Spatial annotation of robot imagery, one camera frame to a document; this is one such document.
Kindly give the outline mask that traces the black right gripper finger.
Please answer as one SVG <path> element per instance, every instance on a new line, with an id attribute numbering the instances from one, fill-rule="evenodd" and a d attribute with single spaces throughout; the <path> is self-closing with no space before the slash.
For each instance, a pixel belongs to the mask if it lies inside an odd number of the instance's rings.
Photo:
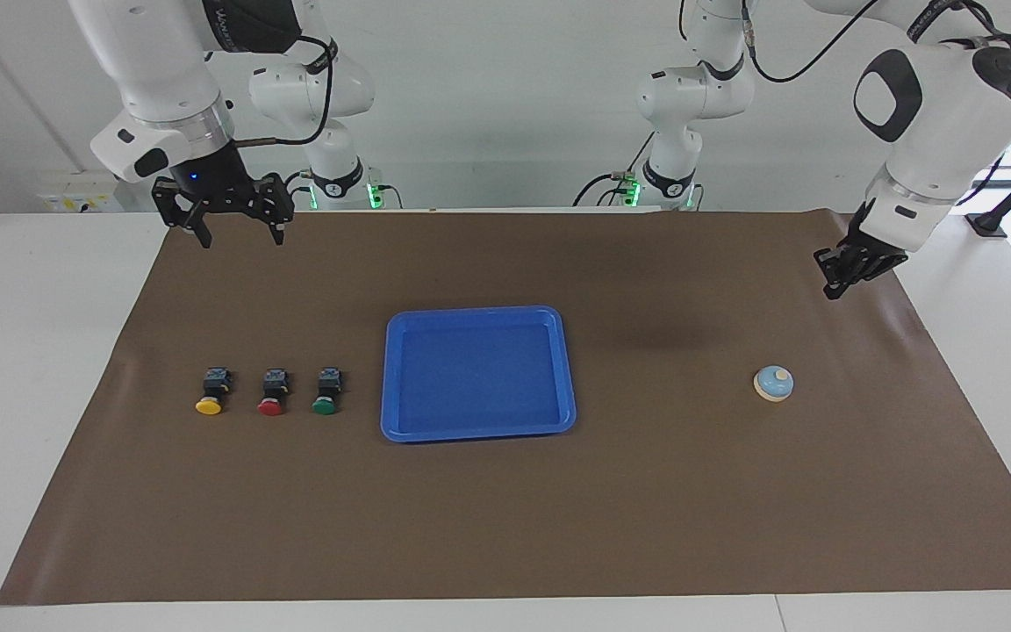
<path id="1" fill-rule="evenodd" d="M 296 216 L 296 205 L 282 178 L 269 173 L 253 181 L 254 196 L 250 201 L 250 217 L 266 225 L 277 247 L 284 244 L 285 228 Z"/>
<path id="2" fill-rule="evenodd" d="M 191 233 L 199 241 L 201 248 L 212 247 L 212 232 L 204 222 L 208 204 L 203 197 L 193 201 L 184 209 L 180 204 L 184 195 L 179 189 L 179 183 L 169 177 L 156 177 L 152 187 L 152 199 L 165 225 Z"/>

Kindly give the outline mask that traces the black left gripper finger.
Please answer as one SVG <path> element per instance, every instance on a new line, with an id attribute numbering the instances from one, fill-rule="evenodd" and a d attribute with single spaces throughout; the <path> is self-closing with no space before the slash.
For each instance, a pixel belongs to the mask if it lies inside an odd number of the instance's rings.
<path id="1" fill-rule="evenodd" d="M 823 277 L 860 277 L 863 271 L 863 248 L 857 244 L 842 244 L 822 248 L 812 253 Z"/>
<path id="2" fill-rule="evenodd" d="M 823 255 L 823 295 L 837 300 L 854 284 L 871 281 L 893 268 L 891 255 Z"/>

